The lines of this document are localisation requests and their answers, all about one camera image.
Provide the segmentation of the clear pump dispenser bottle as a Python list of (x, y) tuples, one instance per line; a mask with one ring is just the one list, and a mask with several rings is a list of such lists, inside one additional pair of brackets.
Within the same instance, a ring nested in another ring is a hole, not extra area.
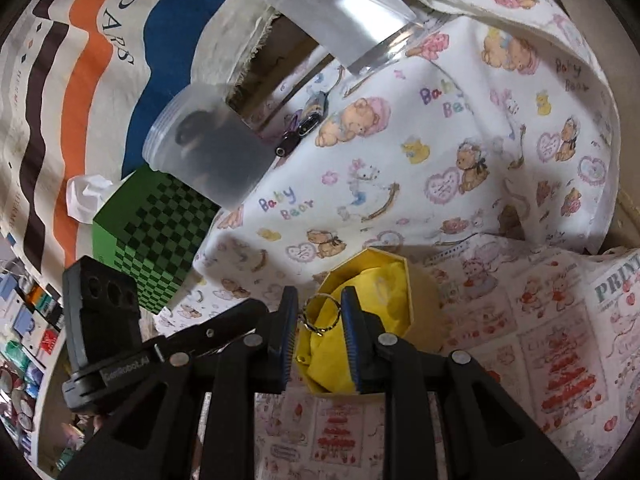
[(420, 29), (402, 0), (266, 0), (349, 73), (386, 64)]

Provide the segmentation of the striped Paris fabric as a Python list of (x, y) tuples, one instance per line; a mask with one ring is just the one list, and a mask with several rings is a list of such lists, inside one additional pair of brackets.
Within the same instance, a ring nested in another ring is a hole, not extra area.
[(164, 106), (238, 84), (273, 19), (264, 0), (27, 0), (1, 39), (1, 231), (43, 283), (90, 250), (67, 182), (140, 167)]

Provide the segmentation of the white crumpled tissue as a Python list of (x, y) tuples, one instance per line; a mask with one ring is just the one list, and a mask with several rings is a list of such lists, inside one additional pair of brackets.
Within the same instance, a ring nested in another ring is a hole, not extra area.
[(66, 183), (66, 211), (81, 224), (93, 218), (116, 190), (116, 184), (99, 174), (72, 177)]

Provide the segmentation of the silver keyring charm jewelry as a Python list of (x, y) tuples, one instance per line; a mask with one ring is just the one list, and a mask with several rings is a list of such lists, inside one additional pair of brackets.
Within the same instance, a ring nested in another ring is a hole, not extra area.
[(299, 317), (309, 333), (323, 337), (337, 328), (342, 317), (342, 306), (331, 294), (316, 292), (306, 301)]

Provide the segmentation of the purple black pen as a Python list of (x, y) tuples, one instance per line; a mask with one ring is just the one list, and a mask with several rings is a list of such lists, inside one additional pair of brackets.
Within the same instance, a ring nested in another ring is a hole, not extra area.
[(279, 158), (290, 156), (303, 138), (324, 121), (327, 111), (328, 94), (324, 91), (314, 92), (307, 100), (294, 127), (285, 131), (279, 144), (274, 149), (274, 154)]

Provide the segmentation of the baby bear print cloth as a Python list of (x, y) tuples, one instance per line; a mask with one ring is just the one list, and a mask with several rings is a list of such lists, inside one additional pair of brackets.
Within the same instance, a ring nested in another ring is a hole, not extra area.
[[(200, 284), (160, 328), (286, 285), (334, 298), (357, 257), (360, 300), (437, 315), (439, 349), (469, 351), (583, 479), (639, 416), (639, 254), (602, 252), (620, 123), (584, 35), (554, 0), (421, 0), (425, 37), (371, 76), (331, 63), (288, 103), (329, 95), (323, 124), (246, 202), (215, 220)], [(427, 284), (420, 298), (416, 285)], [(308, 334), (280, 396), (256, 400), (261, 479), (377, 479), (384, 405), (352, 397), (342, 326)]]

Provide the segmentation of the frosted plastic cup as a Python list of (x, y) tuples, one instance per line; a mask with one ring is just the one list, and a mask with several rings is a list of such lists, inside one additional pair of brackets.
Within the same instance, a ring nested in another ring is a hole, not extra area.
[(152, 170), (232, 210), (262, 180), (276, 155), (226, 103), (225, 91), (202, 82), (182, 89), (153, 122), (142, 156)]

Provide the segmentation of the green black checkered box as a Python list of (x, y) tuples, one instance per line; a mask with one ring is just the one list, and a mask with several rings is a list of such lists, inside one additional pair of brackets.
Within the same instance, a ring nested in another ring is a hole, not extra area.
[(175, 297), (219, 207), (170, 174), (143, 165), (92, 220), (92, 255), (131, 276), (157, 314)]

